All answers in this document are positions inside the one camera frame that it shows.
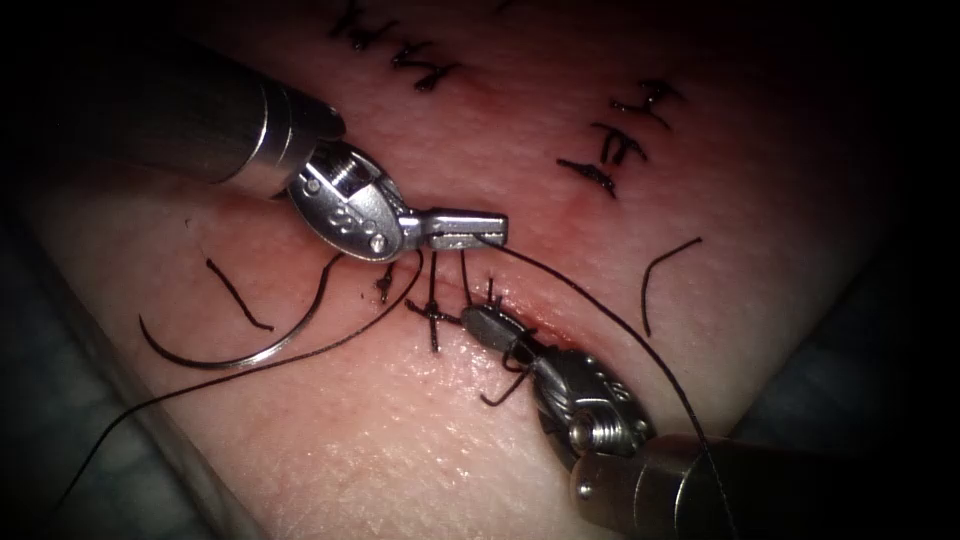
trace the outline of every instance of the metal screw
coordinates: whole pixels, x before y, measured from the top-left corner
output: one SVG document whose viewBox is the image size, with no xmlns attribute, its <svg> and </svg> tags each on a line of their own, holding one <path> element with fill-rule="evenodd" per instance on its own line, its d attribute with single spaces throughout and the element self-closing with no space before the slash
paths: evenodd
<svg viewBox="0 0 960 540">
<path fill-rule="evenodd" d="M 383 253 L 387 249 L 387 239 L 382 234 L 375 234 L 370 238 L 370 249 L 374 253 Z"/>
<path fill-rule="evenodd" d="M 593 486 L 590 485 L 589 480 L 580 481 L 580 485 L 577 486 L 577 495 L 583 500 L 587 500 L 590 498 L 590 495 L 593 495 Z"/>
</svg>

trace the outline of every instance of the loose suture strand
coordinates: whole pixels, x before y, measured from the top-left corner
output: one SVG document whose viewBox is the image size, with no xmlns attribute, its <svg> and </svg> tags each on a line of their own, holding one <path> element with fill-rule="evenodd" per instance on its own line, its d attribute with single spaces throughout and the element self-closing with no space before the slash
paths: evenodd
<svg viewBox="0 0 960 540">
<path fill-rule="evenodd" d="M 604 306 L 602 303 L 600 303 L 599 300 L 594 298 L 593 295 L 591 295 L 586 290 L 584 290 L 583 287 L 581 287 L 580 285 L 577 285 L 576 282 L 574 282 L 572 279 L 568 278 L 567 276 L 561 274 L 559 271 L 554 270 L 553 268 L 550 268 L 549 266 L 535 259 L 532 259 L 526 255 L 523 255 L 522 253 L 513 251 L 510 248 L 499 246 L 497 244 L 489 242 L 486 239 L 484 239 L 481 235 L 474 235 L 474 237 L 480 242 L 487 244 L 488 246 L 498 251 L 506 253 L 511 257 L 517 258 L 531 266 L 539 268 L 540 270 L 543 270 L 547 274 L 550 274 L 557 280 L 563 282 L 568 287 L 573 289 L 577 294 L 579 294 L 588 302 L 593 304 L 595 308 L 597 308 L 601 313 L 607 316 L 607 318 L 609 318 L 611 321 L 616 323 L 617 326 L 619 326 L 625 332 L 630 334 L 630 336 L 637 343 L 639 343 L 641 347 L 643 347 L 643 350 L 646 351 L 647 354 L 650 356 L 650 358 L 653 359 L 654 363 L 657 364 L 657 367 L 660 368 L 660 371 L 663 372 L 664 376 L 670 382 L 670 385 L 673 386 L 673 390 L 677 394 L 677 397 L 680 399 L 680 403 L 683 405 L 683 408 L 687 413 L 687 417 L 690 418 L 690 422 L 693 424 L 693 429 L 697 433 L 697 439 L 700 441 L 700 447 L 703 450 L 704 456 L 706 456 L 707 458 L 707 462 L 710 464 L 710 469 L 713 472 L 714 480 L 717 483 L 717 489 L 720 491 L 720 498 L 723 502 L 723 508 L 727 515 L 727 524 L 730 527 L 730 533 L 734 538 L 738 538 L 739 535 L 737 534 L 736 524 L 733 521 L 733 513 L 730 510 L 730 503 L 727 499 L 727 493 L 726 493 L 726 490 L 724 490 L 723 481 L 721 481 L 720 479 L 720 472 L 717 469 L 716 461 L 713 459 L 713 453 L 710 451 L 710 445 L 707 442 L 707 436 L 703 431 L 703 426 L 700 425 L 700 420 L 697 418 L 697 414 L 694 412 L 693 406 L 690 404 L 690 400 L 687 398 L 687 393 L 683 390 L 683 387 L 680 386 L 680 381 L 677 380 L 677 377 L 673 374 L 673 371 L 670 370 L 670 368 L 663 361 L 663 359 L 660 358 L 660 355 L 653 349 L 653 347 L 651 347 L 650 344 L 647 343 L 645 339 L 643 339 L 643 336 L 641 336 L 636 330 L 633 329 L 633 327 L 627 324 L 626 321 L 624 321 L 619 315 L 614 313 L 608 307 Z"/>
</svg>

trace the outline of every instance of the stitch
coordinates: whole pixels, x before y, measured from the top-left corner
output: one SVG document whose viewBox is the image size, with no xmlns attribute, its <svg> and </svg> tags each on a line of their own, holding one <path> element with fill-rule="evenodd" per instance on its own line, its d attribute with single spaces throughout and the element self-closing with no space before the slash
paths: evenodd
<svg viewBox="0 0 960 540">
<path fill-rule="evenodd" d="M 609 174 L 606 174 L 598 169 L 593 164 L 584 165 L 582 163 L 574 163 L 565 159 L 557 159 L 557 165 L 573 169 L 574 171 L 578 172 L 580 176 L 600 184 L 600 186 L 607 190 L 607 193 L 609 193 L 614 199 L 617 198 L 617 195 L 613 192 L 613 189 L 616 187 L 616 185 L 613 183 L 613 178 Z"/>
<path fill-rule="evenodd" d="M 427 75 L 426 77 L 413 83 L 413 88 L 417 92 L 433 90 L 433 88 L 437 85 L 437 81 L 445 77 L 447 73 L 450 72 L 451 69 L 462 66 L 462 65 L 463 64 L 456 62 L 456 63 L 441 67 L 435 64 L 431 64 L 430 62 L 422 62 L 418 60 L 399 60 L 394 63 L 395 68 L 422 67 L 422 68 L 426 68 L 433 71 L 433 73 L 431 73 L 430 75 Z"/>
<path fill-rule="evenodd" d="M 650 90 L 650 92 L 644 98 L 643 104 L 628 105 L 616 99 L 610 98 L 610 107 L 614 109 L 619 109 L 625 112 L 645 114 L 647 116 L 650 116 L 656 119 L 658 122 L 660 122 L 661 125 L 663 125 L 663 127 L 667 129 L 672 129 L 670 127 L 670 124 L 668 124 L 666 120 L 654 114 L 653 105 L 667 96 L 674 96 L 680 100 L 686 101 L 683 95 L 681 95 L 680 92 L 677 92 L 672 86 L 670 86 L 666 82 L 661 81 L 659 79 L 644 79 L 639 81 L 637 84 L 639 84 L 641 88 L 646 88 Z"/>
<path fill-rule="evenodd" d="M 448 315 L 440 311 L 440 306 L 437 304 L 437 299 L 434 294 L 434 288 L 437 282 L 437 252 L 434 251 L 430 257 L 430 292 L 427 296 L 427 303 L 424 306 L 418 307 L 413 303 L 412 300 L 407 299 L 404 301 L 404 305 L 407 306 L 407 309 L 410 311 L 424 317 L 430 323 L 430 347 L 433 352 L 440 352 L 440 345 L 437 341 L 437 321 L 446 321 L 451 324 L 460 324 L 460 319 L 454 317 L 453 315 Z"/>
<path fill-rule="evenodd" d="M 455 67 L 462 66 L 462 65 L 463 65 L 463 64 L 460 64 L 459 62 L 457 62 L 457 63 L 453 63 L 453 64 L 450 64 L 450 65 L 447 65 L 447 66 L 443 66 L 443 67 L 436 67 L 436 68 L 434 68 L 434 72 L 433 72 L 433 73 L 431 73 L 430 75 L 427 75 L 426 77 L 424 77 L 424 78 L 420 79 L 419 81 L 413 83 L 413 88 L 414 88 L 417 92 L 424 92 L 424 91 L 433 90 L 434 86 L 437 85 L 437 81 L 439 81 L 440 79 L 442 79 L 443 77 L 445 77 L 445 76 L 447 75 L 447 73 L 450 72 L 451 69 L 453 69 L 453 68 L 455 68 Z"/>
<path fill-rule="evenodd" d="M 629 135 L 620 131 L 619 129 L 608 126 L 600 122 L 593 122 L 590 124 L 591 127 L 603 128 L 608 131 L 606 138 L 603 140 L 603 148 L 600 150 L 600 163 L 607 162 L 607 155 L 610 151 L 610 143 L 613 142 L 613 139 L 617 139 L 619 147 L 617 148 L 617 153 L 613 155 L 613 164 L 620 165 L 623 162 L 623 158 L 627 155 L 627 150 L 633 150 L 636 153 L 640 154 L 640 158 L 644 161 L 647 161 L 647 154 L 640 148 L 640 145 L 636 140 L 630 138 Z"/>
</svg>

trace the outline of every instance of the cut suture end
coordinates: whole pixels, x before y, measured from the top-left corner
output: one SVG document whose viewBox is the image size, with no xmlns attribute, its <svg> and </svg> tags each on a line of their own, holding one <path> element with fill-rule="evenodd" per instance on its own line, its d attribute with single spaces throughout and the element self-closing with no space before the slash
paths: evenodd
<svg viewBox="0 0 960 540">
<path fill-rule="evenodd" d="M 227 276 L 220 270 L 220 268 L 216 265 L 216 263 L 213 262 L 212 259 L 207 259 L 207 268 L 209 268 L 218 278 L 220 278 L 220 282 L 223 283 L 223 286 L 226 287 L 227 291 L 230 293 L 230 296 L 232 296 L 233 300 L 238 306 L 240 306 L 240 310 L 243 311 L 244 317 L 247 318 L 251 325 L 261 330 L 273 332 L 273 325 L 264 324 L 253 316 L 253 312 L 251 312 L 250 308 L 247 307 L 247 303 L 243 301 L 243 298 L 240 296 L 237 288 L 233 286 L 233 283 L 230 283 L 230 280 L 227 279 Z"/>
<path fill-rule="evenodd" d="M 647 319 L 647 287 L 650 285 L 650 273 L 653 272 L 653 267 L 669 259 L 670 257 L 673 257 L 674 255 L 676 255 L 677 253 L 680 253 L 681 251 L 687 249 L 688 247 L 694 244 L 699 244 L 700 242 L 703 242 L 703 239 L 698 236 L 693 240 L 690 240 L 689 242 L 681 244 L 671 249 L 670 251 L 664 253 L 663 255 L 660 255 L 656 259 L 650 261 L 650 264 L 647 265 L 647 269 L 643 273 L 643 284 L 640 286 L 640 315 L 641 315 L 641 318 L 643 319 L 643 331 L 646 332 L 647 337 L 650 337 L 651 335 L 650 322 Z"/>
<path fill-rule="evenodd" d="M 390 285 L 393 283 L 393 265 L 395 262 L 392 262 L 387 265 L 387 270 L 383 273 L 383 277 L 374 282 L 373 286 L 380 291 L 380 303 L 387 303 L 387 295 L 390 293 Z"/>
</svg>

